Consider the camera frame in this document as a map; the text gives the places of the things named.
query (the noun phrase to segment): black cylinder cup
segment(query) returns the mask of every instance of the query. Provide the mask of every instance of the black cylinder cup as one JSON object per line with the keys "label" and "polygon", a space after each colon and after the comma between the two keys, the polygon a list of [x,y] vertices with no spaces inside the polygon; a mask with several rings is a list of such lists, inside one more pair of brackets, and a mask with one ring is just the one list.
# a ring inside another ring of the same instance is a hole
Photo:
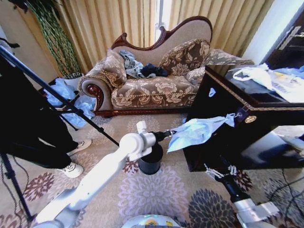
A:
{"label": "black cylinder cup", "polygon": [[138,161],[138,167],[146,175],[153,175],[156,174],[157,171],[161,167],[161,161],[162,161],[162,147],[156,143],[152,147],[152,152]]}

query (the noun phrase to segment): shoe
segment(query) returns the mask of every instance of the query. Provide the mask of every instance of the shoe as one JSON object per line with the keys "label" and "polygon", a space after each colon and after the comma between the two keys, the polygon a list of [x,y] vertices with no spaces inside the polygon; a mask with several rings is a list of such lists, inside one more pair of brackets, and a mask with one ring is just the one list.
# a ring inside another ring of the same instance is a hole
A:
{"label": "shoe", "polygon": [[77,153],[77,152],[79,152],[79,151],[82,151],[82,150],[88,148],[88,147],[91,145],[91,143],[92,143],[92,140],[91,140],[91,139],[85,139],[85,140],[83,140],[83,141],[81,141],[81,142],[78,143],[78,146],[77,146],[76,149],[74,149],[74,150],[72,150],[72,151],[70,151],[70,152],[68,152],[68,153],[66,153],[66,154],[67,154],[68,156],[72,156],[72,155],[74,155],[75,153]]}
{"label": "shoe", "polygon": [[299,139],[298,137],[281,136],[281,139],[283,139],[287,144],[291,145],[299,151],[304,150],[304,141]]}
{"label": "shoe", "polygon": [[77,165],[74,162],[71,162],[64,169],[58,169],[58,170],[62,171],[69,178],[76,178],[83,173],[84,168],[81,165]]}

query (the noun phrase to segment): glass tabletop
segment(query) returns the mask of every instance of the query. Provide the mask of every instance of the glass tabletop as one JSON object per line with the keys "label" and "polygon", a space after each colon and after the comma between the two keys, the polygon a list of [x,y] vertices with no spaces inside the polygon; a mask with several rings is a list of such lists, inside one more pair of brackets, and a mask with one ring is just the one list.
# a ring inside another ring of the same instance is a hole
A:
{"label": "glass tabletop", "polygon": [[[232,83],[237,88],[239,88],[241,91],[243,91],[244,93],[249,95],[257,103],[276,103],[276,104],[281,104],[281,105],[292,103],[295,105],[296,104],[301,104],[301,106],[304,105],[304,103],[302,103],[302,102],[290,102],[291,99],[288,99],[289,101],[287,101],[281,95],[279,95],[277,92],[271,91],[271,90],[267,89],[265,86],[257,83],[256,80],[253,80],[253,79],[248,80],[248,79],[246,79],[246,78],[248,78],[248,76],[243,75],[242,72],[238,73],[238,71],[241,68],[248,67],[248,66],[245,66],[245,65],[244,66],[209,65],[209,66],[207,66],[207,68],[208,67],[211,68],[216,73],[218,73],[220,76],[224,77],[230,83]],[[294,83],[292,81],[292,79],[287,78],[287,81],[288,80],[290,80],[291,84]]]}

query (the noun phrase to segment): blue plastic bag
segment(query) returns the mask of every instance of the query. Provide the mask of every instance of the blue plastic bag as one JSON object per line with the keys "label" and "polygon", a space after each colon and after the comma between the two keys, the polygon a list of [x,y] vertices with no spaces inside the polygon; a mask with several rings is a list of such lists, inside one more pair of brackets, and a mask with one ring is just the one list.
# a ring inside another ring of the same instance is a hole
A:
{"label": "blue plastic bag", "polygon": [[[91,110],[94,109],[95,103],[96,98],[83,95],[75,101],[75,107],[82,109],[84,111],[84,115],[91,119],[94,116],[94,113],[92,113]],[[75,113],[67,113],[62,115],[74,126],[83,127],[86,124],[86,121]]]}
{"label": "blue plastic bag", "polygon": [[191,145],[205,143],[223,123],[234,127],[235,114],[209,119],[191,119],[183,125],[171,129],[176,131],[169,143],[167,152],[177,151]]}
{"label": "blue plastic bag", "polygon": [[[72,100],[76,96],[74,93],[74,88],[71,85],[67,85],[63,78],[57,78],[55,80],[55,85],[51,85],[51,87],[61,96],[63,96],[65,99]],[[45,89],[44,92],[47,93],[47,98],[48,98],[47,100],[48,102],[50,102],[51,105],[53,106],[62,105],[62,102],[59,101],[57,98],[55,98],[49,91]]]}
{"label": "blue plastic bag", "polygon": [[301,66],[299,69],[297,68],[281,68],[274,70],[276,72],[280,72],[286,75],[294,75],[304,79],[304,66]]}

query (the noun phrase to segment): artificial plant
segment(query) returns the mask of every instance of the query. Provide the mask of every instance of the artificial plant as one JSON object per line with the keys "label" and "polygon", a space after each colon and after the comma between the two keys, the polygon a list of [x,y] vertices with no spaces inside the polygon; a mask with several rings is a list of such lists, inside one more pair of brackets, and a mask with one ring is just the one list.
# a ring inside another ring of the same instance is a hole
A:
{"label": "artificial plant", "polygon": [[55,0],[8,0],[16,7],[35,14],[47,46],[65,79],[80,77],[81,70],[73,46],[61,28]]}

